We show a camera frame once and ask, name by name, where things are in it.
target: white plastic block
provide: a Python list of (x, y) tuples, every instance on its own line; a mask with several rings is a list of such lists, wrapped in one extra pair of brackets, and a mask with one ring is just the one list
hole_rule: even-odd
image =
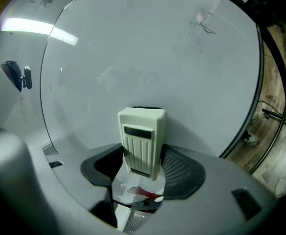
[(166, 111), (125, 108), (118, 113), (127, 170), (156, 180), (165, 136)]

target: gray surface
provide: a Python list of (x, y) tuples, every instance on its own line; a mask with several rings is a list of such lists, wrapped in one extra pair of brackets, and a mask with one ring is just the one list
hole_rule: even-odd
[(92, 183), (90, 183), (82, 175), (80, 166), (87, 158), (95, 156), (115, 145), (116, 144), (109, 144), (84, 152), (75, 152), (72, 154), (57, 154), (47, 156), (49, 163), (54, 161), (61, 161), (63, 163), (62, 166), (53, 168), (53, 172), (68, 193), (87, 210), (90, 210), (99, 201), (104, 199), (107, 188), (92, 185)]
[[(113, 145), (75, 156), (49, 156), (49, 162), (64, 163), (52, 170), (41, 149), (30, 147), (29, 154), (19, 138), (0, 132), (0, 191), (40, 234), (119, 234), (86, 210), (102, 200), (106, 190), (90, 184), (79, 171), (80, 161)], [(205, 167), (206, 181), (186, 200), (164, 200), (136, 234), (248, 234), (276, 204), (269, 191), (236, 165), (192, 150), (174, 149), (199, 161)], [(246, 188), (262, 207), (248, 222), (231, 194), (238, 188)]]
[[(235, 164), (192, 150), (175, 150), (200, 162), (206, 171), (202, 187), (186, 200), (163, 201), (162, 206), (136, 234), (227, 234), (239, 228), (242, 234), (251, 232), (268, 214), (276, 200), (274, 196)], [(245, 221), (232, 190), (247, 188), (262, 211)]]
[(56, 217), (37, 181), (26, 144), (5, 131), (0, 131), (0, 193), (37, 233), (58, 234)]
[[(199, 12), (216, 34), (198, 24)], [(255, 23), (229, 0), (76, 0), (55, 26), (78, 42), (50, 38), (46, 47), (42, 105), (52, 140), (58, 126), (90, 148), (120, 142), (119, 111), (161, 107), (165, 143), (218, 157), (246, 122), (260, 48)]]
[(59, 234), (120, 235), (115, 228), (90, 214), (64, 189), (50, 169), (41, 149), (30, 147), (29, 150), (41, 190), (56, 216)]
[(57, 155), (57, 151), (54, 149), (54, 146), (51, 144), (43, 149), (45, 156), (47, 155)]

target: white panel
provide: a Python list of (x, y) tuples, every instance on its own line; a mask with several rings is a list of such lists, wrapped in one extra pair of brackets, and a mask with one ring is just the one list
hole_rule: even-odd
[(120, 142), (125, 107), (161, 107), (165, 143), (219, 156), (245, 121), (259, 44), (255, 23), (230, 1), (77, 0), (56, 26), (78, 41), (49, 39), (41, 81), (48, 129), (98, 147)]
[(131, 168), (151, 174), (151, 158), (153, 156), (152, 141), (125, 133), (123, 135), (125, 140), (123, 146), (130, 152), (129, 156), (125, 156), (127, 164), (129, 164)]

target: black slot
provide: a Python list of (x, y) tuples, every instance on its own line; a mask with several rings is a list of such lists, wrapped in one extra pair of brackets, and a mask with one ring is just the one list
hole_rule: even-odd
[(145, 107), (145, 106), (133, 106), (133, 108), (162, 110), (162, 108), (159, 107)]
[(151, 139), (152, 138), (152, 132), (150, 131), (144, 131), (139, 129), (134, 129), (130, 127), (124, 127), (125, 134), (137, 136), (145, 139)]
[(61, 166), (61, 165), (63, 165), (63, 163), (60, 162), (60, 161), (55, 161), (55, 162), (49, 163), (50, 168), (58, 167), (58, 166)]
[(240, 206), (246, 220), (251, 219), (262, 210), (246, 189), (233, 190), (231, 193)]
[(141, 176), (144, 176), (144, 177), (148, 177), (148, 178), (149, 178), (149, 174), (147, 174), (147, 173), (144, 173), (144, 172), (141, 172), (141, 171), (135, 170), (135, 169), (131, 169), (131, 171), (134, 172), (134, 173), (137, 173), (137, 174), (139, 174), (139, 175), (141, 175)]

